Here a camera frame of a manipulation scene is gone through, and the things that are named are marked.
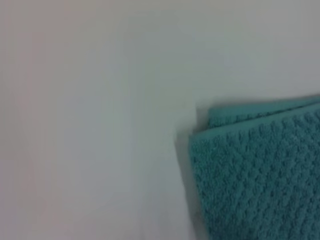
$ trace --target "towel fold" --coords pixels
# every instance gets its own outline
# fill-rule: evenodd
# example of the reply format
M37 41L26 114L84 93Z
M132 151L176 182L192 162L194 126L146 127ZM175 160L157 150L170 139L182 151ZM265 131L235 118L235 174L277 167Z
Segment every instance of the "towel fold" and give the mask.
M320 97L209 110L189 139L212 240L320 239Z

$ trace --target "towel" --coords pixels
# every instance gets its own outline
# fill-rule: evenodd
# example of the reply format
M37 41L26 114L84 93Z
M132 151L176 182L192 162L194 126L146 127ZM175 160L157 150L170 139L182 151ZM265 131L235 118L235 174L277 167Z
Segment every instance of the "towel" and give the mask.
M320 239L320 97L209 110L189 156L211 240Z

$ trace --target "textured towel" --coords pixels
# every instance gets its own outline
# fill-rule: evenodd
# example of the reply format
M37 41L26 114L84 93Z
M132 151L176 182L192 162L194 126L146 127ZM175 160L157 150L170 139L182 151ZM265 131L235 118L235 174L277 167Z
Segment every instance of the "textured towel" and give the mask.
M189 155L211 240L320 240L320 97L209 110Z

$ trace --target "white surface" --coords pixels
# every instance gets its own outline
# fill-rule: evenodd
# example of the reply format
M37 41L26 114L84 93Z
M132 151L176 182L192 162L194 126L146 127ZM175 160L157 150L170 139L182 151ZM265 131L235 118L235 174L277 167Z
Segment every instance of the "white surface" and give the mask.
M319 93L319 5L2 0L0 238L196 239L188 134Z

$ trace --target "terry cloth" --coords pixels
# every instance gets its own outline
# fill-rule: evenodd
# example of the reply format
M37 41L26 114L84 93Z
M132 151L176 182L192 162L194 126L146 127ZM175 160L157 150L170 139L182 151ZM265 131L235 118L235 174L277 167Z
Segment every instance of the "terry cloth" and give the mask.
M189 156L211 240L320 239L320 97L209 110Z

